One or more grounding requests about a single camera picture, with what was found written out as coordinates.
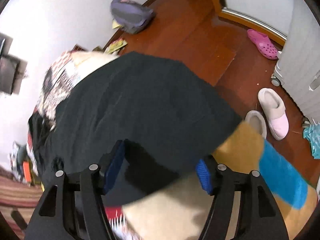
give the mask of slipper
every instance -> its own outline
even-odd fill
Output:
[[[253,29],[247,31],[249,39],[257,46],[260,53],[268,59],[278,59],[276,47],[271,43],[269,37]]]
[[[244,121],[249,123],[264,139],[267,138],[266,121],[260,112],[255,110],[249,111],[245,116]]]
[[[258,93],[258,100],[266,115],[270,132],[276,140],[282,140],[289,131],[289,122],[281,97],[270,88],[263,88]]]

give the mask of red-brown floor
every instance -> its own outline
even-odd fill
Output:
[[[216,86],[242,117],[250,110],[262,112],[258,91],[263,87],[274,89],[286,106],[289,133],[276,141],[268,130],[267,140],[316,186],[320,161],[313,159],[309,142],[302,138],[302,114],[281,87],[271,84],[276,61],[258,52],[247,38],[247,28],[220,20],[211,0],[156,0],[151,7],[157,17],[143,32],[122,35],[129,43],[123,53],[134,50],[184,62]]]

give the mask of metal bolt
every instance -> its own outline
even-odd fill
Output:
[[[259,177],[260,176],[260,172],[259,171],[252,171],[252,175],[255,177]]]
[[[57,171],[57,172],[56,172],[56,176],[57,176],[57,177],[61,177],[62,175],[63,175],[63,171]]]
[[[97,168],[98,168],[98,165],[97,165],[97,164],[91,164],[91,165],[89,166],[89,170],[90,170],[90,171],[95,171]]]
[[[227,166],[226,165],[224,165],[224,164],[219,164],[218,165],[218,170],[220,170],[220,171],[225,171],[227,169]]]

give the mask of gray backpack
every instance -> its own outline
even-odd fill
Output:
[[[141,32],[156,16],[153,9],[131,0],[113,0],[111,14],[127,33]]]

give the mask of pink slipper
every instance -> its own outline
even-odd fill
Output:
[[[257,46],[260,53],[268,59],[278,59],[278,50],[271,43],[269,37],[253,29],[248,30],[249,39]]]

